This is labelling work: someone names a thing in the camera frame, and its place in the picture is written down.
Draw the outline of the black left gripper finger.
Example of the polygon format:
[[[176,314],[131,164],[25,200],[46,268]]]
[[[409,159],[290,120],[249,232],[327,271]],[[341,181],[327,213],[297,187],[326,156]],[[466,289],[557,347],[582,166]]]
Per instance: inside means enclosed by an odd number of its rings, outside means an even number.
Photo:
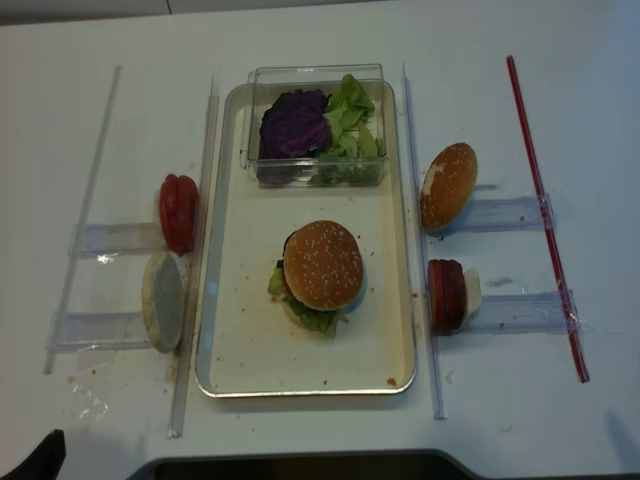
[[[1,480],[56,480],[66,458],[65,435],[55,429]]]

